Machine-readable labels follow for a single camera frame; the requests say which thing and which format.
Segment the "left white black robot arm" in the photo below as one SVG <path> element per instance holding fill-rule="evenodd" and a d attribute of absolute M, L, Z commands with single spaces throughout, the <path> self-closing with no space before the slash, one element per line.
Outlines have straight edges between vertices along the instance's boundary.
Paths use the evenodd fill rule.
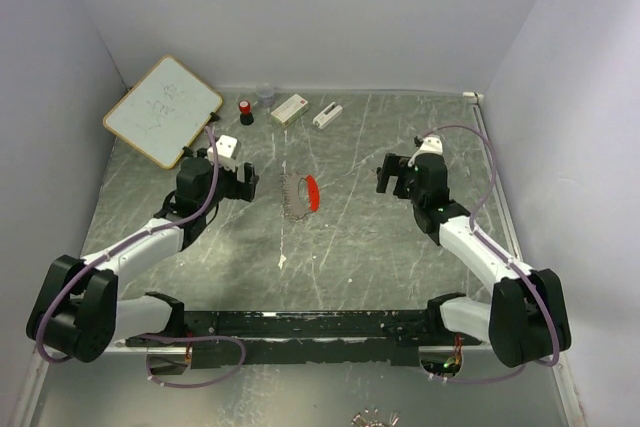
<path fill-rule="evenodd" d="M 259 177 L 250 163 L 227 167 L 186 159 L 160 210 L 138 231 L 83 258 L 62 255 L 49 267 L 26 325 L 49 363 L 92 362 L 116 340 L 187 341 L 183 302 L 158 292 L 123 300 L 121 290 L 146 270 L 191 246 L 224 199 L 251 202 Z"/>

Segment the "red carabiner keyring with keys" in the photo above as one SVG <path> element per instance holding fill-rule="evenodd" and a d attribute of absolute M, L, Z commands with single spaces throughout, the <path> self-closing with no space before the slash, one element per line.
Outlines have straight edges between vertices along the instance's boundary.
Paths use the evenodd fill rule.
<path fill-rule="evenodd" d="M 320 189 L 310 174 L 284 174 L 282 194 L 285 216 L 291 220 L 303 220 L 308 214 L 319 210 Z"/>

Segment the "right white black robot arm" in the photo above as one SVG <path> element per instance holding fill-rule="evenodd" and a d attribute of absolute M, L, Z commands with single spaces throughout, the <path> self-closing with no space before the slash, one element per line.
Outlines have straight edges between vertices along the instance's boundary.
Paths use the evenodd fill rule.
<path fill-rule="evenodd" d="M 536 270 L 495 244 L 470 212 L 453 200 L 448 169 L 436 153 L 413 157 L 386 154 L 376 171 L 379 193 L 394 180 L 395 197 L 410 201 L 420 231 L 458 258 L 489 291 L 488 303 L 463 294 L 443 295 L 429 303 L 426 337 L 443 345 L 467 334 L 488 343 L 507 367 L 554 360 L 572 344 L 559 276 Z"/>

